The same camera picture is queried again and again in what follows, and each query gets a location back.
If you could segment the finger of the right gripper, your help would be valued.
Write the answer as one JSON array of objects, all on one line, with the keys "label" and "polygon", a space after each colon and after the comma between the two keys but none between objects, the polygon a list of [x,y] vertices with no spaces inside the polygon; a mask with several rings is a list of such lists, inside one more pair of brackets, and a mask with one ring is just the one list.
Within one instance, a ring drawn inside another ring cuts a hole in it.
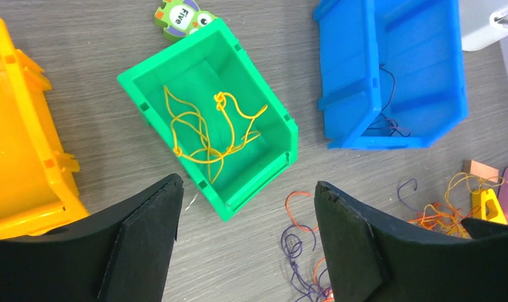
[{"label": "finger of the right gripper", "polygon": [[508,232],[508,225],[478,218],[464,218],[461,224],[472,239],[487,238]]}]

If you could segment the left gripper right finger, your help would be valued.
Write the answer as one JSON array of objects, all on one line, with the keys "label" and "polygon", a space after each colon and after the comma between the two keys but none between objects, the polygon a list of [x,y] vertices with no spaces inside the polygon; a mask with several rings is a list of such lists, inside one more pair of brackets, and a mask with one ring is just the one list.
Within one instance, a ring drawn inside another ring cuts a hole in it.
[{"label": "left gripper right finger", "polygon": [[314,202],[336,301],[508,301],[508,232],[436,233],[325,181]]}]

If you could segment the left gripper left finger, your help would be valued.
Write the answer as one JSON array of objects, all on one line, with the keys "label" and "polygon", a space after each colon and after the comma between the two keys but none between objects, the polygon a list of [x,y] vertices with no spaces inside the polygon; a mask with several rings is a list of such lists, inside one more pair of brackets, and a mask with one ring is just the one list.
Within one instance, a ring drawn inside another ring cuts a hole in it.
[{"label": "left gripper left finger", "polygon": [[160,301],[183,195],[170,174],[44,235],[0,240],[0,301]]}]

